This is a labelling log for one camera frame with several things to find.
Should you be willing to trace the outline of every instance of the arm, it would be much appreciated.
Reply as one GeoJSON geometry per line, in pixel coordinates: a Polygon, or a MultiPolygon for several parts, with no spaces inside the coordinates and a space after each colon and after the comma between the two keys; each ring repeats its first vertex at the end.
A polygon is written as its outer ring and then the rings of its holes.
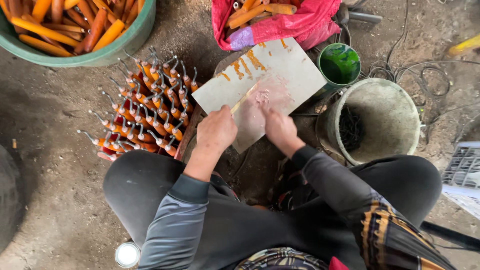
{"type": "Polygon", "coordinates": [[[455,269],[367,183],[297,137],[293,120],[264,109],[268,138],[302,169],[315,191],[352,229],[368,269],[455,269]]]}
{"type": "Polygon", "coordinates": [[[197,128],[197,145],[183,174],[160,202],[148,227],[139,270],[187,269],[193,261],[208,204],[210,176],[237,127],[228,106],[211,112],[197,128]]]}

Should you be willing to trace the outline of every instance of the red sack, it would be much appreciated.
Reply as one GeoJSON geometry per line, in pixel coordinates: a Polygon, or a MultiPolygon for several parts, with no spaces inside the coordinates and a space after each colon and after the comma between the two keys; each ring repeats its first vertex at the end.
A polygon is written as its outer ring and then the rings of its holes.
{"type": "Polygon", "coordinates": [[[234,0],[212,0],[214,37],[223,50],[240,50],[260,42],[294,37],[304,49],[340,33],[332,21],[341,0],[305,0],[293,15],[277,14],[251,26],[241,28],[225,39],[225,23],[233,9],[234,0]]]}

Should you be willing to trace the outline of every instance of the sleeve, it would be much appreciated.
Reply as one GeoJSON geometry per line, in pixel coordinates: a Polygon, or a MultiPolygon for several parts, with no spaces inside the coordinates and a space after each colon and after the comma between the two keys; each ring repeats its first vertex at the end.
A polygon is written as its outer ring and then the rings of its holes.
{"type": "Polygon", "coordinates": [[[187,269],[202,234],[209,183],[181,175],[148,227],[139,270],[187,269]]]}
{"type": "Polygon", "coordinates": [[[348,168],[308,146],[298,150],[292,161],[303,166],[307,182],[347,220],[368,269],[455,269],[415,226],[348,168]]]}

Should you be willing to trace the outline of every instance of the stick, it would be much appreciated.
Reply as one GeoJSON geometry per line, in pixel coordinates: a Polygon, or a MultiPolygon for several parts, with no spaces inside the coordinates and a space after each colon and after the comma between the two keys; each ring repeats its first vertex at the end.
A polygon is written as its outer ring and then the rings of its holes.
{"type": "Polygon", "coordinates": [[[247,98],[253,93],[253,91],[257,88],[258,82],[252,88],[250,88],[250,90],[248,90],[247,93],[243,95],[243,97],[241,97],[241,99],[237,102],[237,104],[232,107],[232,109],[230,109],[231,114],[234,114],[238,110],[238,108],[240,108],[240,105],[244,103],[247,98]]]}

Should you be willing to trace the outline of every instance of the white board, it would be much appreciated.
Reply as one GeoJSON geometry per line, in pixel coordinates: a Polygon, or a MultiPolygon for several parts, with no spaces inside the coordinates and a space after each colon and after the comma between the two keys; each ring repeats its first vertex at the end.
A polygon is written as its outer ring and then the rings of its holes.
{"type": "MultiPolygon", "coordinates": [[[[258,81],[265,85],[272,80],[275,81],[268,95],[271,100],[282,95],[283,101],[272,106],[284,115],[292,113],[326,84],[322,73],[290,37],[259,43],[195,91],[193,97],[208,114],[224,104],[233,107],[258,81]],[[276,83],[288,92],[288,99],[284,99],[285,93],[276,92],[276,83]]],[[[246,106],[242,105],[234,118],[239,133],[233,146],[239,153],[265,134],[259,110],[246,106]]]]}

